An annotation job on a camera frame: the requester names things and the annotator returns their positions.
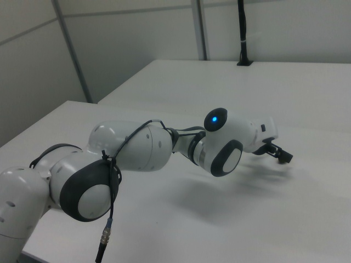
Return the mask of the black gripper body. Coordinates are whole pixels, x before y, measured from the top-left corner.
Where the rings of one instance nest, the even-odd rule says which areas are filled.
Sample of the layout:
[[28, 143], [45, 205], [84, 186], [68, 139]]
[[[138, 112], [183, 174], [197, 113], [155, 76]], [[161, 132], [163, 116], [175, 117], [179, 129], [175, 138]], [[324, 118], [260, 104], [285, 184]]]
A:
[[265, 153], [273, 154], [275, 153], [275, 147], [272, 144], [274, 138], [264, 139], [262, 142], [264, 143], [258, 150], [254, 151], [254, 155], [263, 155]]

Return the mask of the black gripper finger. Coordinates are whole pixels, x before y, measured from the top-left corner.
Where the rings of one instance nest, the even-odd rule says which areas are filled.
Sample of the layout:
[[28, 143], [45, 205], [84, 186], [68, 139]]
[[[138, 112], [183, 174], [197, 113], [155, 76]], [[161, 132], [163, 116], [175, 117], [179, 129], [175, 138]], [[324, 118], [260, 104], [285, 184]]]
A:
[[292, 158], [293, 158], [293, 155], [286, 151], [280, 151], [278, 153], [278, 162], [280, 164], [290, 163]]
[[282, 149], [274, 144], [267, 144], [267, 154], [274, 158], [280, 158]]

